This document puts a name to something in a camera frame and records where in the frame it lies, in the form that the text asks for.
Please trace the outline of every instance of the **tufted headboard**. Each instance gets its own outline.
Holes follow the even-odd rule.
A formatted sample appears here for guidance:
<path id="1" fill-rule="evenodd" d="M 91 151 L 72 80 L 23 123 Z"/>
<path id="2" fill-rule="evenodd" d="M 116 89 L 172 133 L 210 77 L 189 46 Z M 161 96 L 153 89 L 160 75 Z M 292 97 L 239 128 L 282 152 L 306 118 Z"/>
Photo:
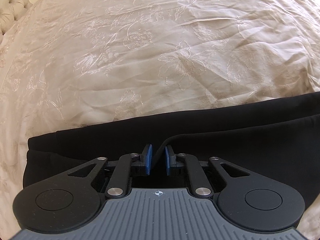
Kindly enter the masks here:
<path id="1" fill-rule="evenodd" d="M 29 0 L 0 0 L 0 43 L 3 35 L 32 6 Z"/>

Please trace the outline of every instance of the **triangular cutout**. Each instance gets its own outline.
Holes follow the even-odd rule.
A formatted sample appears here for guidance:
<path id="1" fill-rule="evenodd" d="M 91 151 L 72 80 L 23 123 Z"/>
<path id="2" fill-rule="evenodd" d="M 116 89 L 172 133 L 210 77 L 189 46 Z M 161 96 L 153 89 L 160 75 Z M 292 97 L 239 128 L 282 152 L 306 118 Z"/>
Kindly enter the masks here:
<path id="1" fill-rule="evenodd" d="M 226 163 L 221 163 L 221 167 L 229 174 L 230 177 L 233 178 L 238 178 L 238 177 L 244 177 L 244 176 L 249 176 L 250 174 L 245 172 L 245 171 L 241 171 L 235 167 L 232 167 Z"/>
<path id="2" fill-rule="evenodd" d="M 85 166 L 77 171 L 74 171 L 73 173 L 68 174 L 68 176 L 85 178 L 86 176 L 89 175 L 90 171 L 92 171 L 92 169 L 95 166 L 96 166 L 96 164 L 92 163 L 92 164 Z"/>

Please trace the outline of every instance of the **black fabric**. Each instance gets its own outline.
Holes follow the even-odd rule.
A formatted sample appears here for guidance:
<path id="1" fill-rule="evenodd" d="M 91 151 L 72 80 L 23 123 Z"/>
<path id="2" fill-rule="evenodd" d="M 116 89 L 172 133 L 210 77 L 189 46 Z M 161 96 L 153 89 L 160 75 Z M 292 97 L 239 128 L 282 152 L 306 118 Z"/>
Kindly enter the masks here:
<path id="1" fill-rule="evenodd" d="M 297 189 L 309 206 L 320 192 L 320 92 L 208 110 L 182 111 L 30 138 L 24 187 L 81 162 L 154 149 L 152 181 L 164 178 L 163 150 L 219 156 Z M 60 165 L 59 158 L 69 158 Z"/>

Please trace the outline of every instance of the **silver screw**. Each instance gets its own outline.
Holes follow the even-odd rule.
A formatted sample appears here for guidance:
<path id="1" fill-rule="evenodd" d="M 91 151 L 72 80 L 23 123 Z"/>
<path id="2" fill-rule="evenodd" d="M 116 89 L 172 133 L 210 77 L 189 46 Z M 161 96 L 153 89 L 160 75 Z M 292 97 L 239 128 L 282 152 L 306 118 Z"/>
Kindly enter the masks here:
<path id="1" fill-rule="evenodd" d="M 196 193 L 201 196 L 207 196 L 211 193 L 211 190 L 206 187 L 199 187 L 196 189 Z"/>
<path id="2" fill-rule="evenodd" d="M 123 190 L 119 187 L 112 187 L 108 189 L 107 193 L 111 196 L 119 196 L 123 193 Z"/>

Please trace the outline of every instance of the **bed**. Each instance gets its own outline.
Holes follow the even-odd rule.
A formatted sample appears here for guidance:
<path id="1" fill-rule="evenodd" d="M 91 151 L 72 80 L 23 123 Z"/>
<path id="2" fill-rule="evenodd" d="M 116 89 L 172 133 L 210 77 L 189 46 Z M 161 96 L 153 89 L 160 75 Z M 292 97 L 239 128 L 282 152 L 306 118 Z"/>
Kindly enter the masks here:
<path id="1" fill-rule="evenodd" d="M 19 230 L 28 138 L 320 91 L 319 23 L 315 0 L 37 2 L 0 46 L 0 237 Z"/>

